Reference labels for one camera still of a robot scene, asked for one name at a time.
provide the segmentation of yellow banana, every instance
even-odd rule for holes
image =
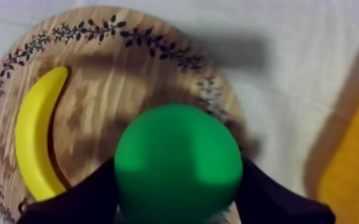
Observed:
[[[48,154],[48,128],[54,105],[67,79],[65,67],[41,77],[25,96],[16,125],[16,156],[26,186],[37,201],[66,191]]]

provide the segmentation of green ball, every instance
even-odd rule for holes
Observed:
[[[118,143],[114,165],[120,208],[130,223],[203,223],[231,204],[242,178],[228,129],[181,104],[138,116]]]

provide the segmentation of wood grain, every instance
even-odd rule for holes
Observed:
[[[116,27],[120,21],[125,21],[125,26]],[[53,29],[63,31],[64,26],[93,31],[74,32],[72,38],[63,35],[60,40],[61,35]],[[96,26],[104,30],[114,27],[116,33],[109,31],[101,38],[103,31],[96,36]],[[151,38],[163,35],[154,57],[151,57],[153,44],[148,45],[147,38],[139,44],[136,35],[120,34],[122,31],[146,33],[150,28]],[[9,54],[14,58],[17,50],[17,55],[28,51],[26,44],[42,38],[39,34],[51,38],[50,43],[42,45],[44,50],[28,53],[28,59],[27,55],[17,57],[16,62],[9,59]],[[188,46],[190,50],[182,58],[170,53],[162,60],[165,54],[162,45],[167,46],[169,52]],[[178,66],[186,57],[195,55],[201,57],[200,68]],[[122,132],[135,116],[171,102],[193,104],[208,111],[230,128],[241,147],[247,147],[242,110],[230,86],[213,61],[186,36],[157,18],[126,8],[87,7],[67,11],[29,30],[0,62],[0,75],[3,72],[0,77],[3,81],[0,87],[3,92],[0,96],[0,191],[3,196],[0,197],[0,215],[6,222],[18,219],[18,205],[22,201],[33,201],[15,157],[17,113],[31,86],[56,66],[68,66],[70,79],[54,115],[51,157],[56,162],[56,170],[71,186],[114,155]],[[233,214],[230,216],[234,219],[231,223],[238,222]]]

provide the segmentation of white tablecloth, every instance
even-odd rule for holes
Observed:
[[[258,166],[305,193],[304,163],[359,51],[359,0],[0,0],[0,59],[31,26],[85,5],[151,13],[203,45],[228,75],[261,144]],[[262,67],[249,65],[255,42]]]

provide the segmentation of painted berry pattern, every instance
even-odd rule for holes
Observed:
[[[192,53],[190,47],[181,48],[176,42],[170,42],[164,35],[156,35],[153,28],[141,30],[139,26],[126,30],[127,23],[125,21],[117,21],[116,15],[108,20],[101,20],[99,23],[93,19],[81,21],[72,26],[61,23],[48,33],[46,30],[38,35],[32,36],[31,40],[23,46],[16,48],[15,51],[9,52],[7,57],[2,60],[2,70],[0,72],[0,100],[4,96],[5,82],[14,74],[14,70],[18,66],[25,66],[30,63],[30,59],[35,54],[46,50],[47,45],[51,43],[63,42],[65,44],[70,41],[97,41],[101,44],[110,38],[117,36],[124,38],[125,47],[145,47],[148,49],[148,56],[157,60],[171,61],[176,64],[183,72],[192,71],[198,73],[203,68],[203,57]],[[214,77],[201,77],[198,83],[201,93],[205,93],[200,99],[201,104],[207,108],[207,112],[217,118],[228,116],[217,103],[221,96],[219,87],[215,86]],[[16,223],[11,214],[11,210],[6,207],[2,200],[4,199],[3,185],[0,183],[0,215],[7,223]]]

